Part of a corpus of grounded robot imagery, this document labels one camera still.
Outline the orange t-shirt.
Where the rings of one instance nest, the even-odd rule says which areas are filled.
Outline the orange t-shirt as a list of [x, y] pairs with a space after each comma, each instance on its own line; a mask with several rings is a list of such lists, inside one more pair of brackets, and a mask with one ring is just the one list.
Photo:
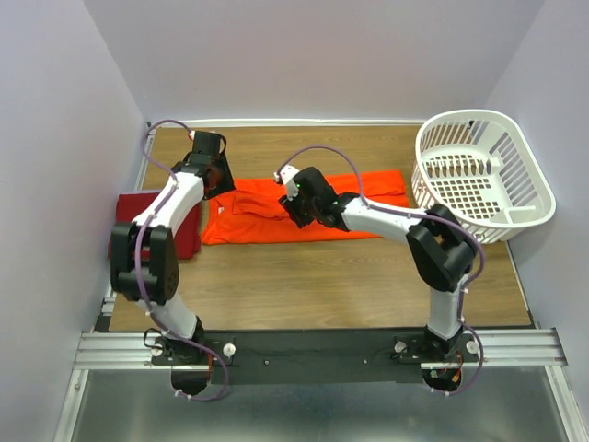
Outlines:
[[[337, 193], [358, 192], [353, 174], [328, 175]], [[378, 203], [410, 207], [399, 170], [361, 173], [365, 196]], [[279, 204], [283, 188], [272, 179], [239, 179], [236, 189], [210, 200], [202, 244], [277, 244], [378, 238], [366, 232], [344, 232], [313, 222], [298, 228]]]

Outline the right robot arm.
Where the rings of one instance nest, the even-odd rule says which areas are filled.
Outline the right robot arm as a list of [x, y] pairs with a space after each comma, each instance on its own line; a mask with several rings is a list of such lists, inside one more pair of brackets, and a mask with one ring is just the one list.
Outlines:
[[367, 199], [361, 191], [338, 193], [315, 167], [287, 165], [274, 173], [279, 200], [300, 227], [313, 222], [344, 232], [364, 232], [408, 245], [417, 272], [430, 288], [430, 313], [415, 356], [442, 361], [457, 352], [463, 333], [463, 297], [477, 249], [450, 210], [404, 209]]

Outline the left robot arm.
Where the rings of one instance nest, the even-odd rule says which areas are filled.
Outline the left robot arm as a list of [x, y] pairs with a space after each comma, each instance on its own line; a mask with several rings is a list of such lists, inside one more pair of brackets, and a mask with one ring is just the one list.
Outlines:
[[215, 132], [188, 131], [192, 148], [174, 167], [147, 161], [167, 173], [167, 183], [155, 200], [131, 222], [115, 224], [110, 237], [110, 284], [114, 291], [139, 305], [172, 344], [185, 364], [203, 354], [222, 358], [204, 343], [199, 317], [178, 293], [179, 259], [175, 237], [193, 207], [235, 189], [226, 157], [226, 138]]

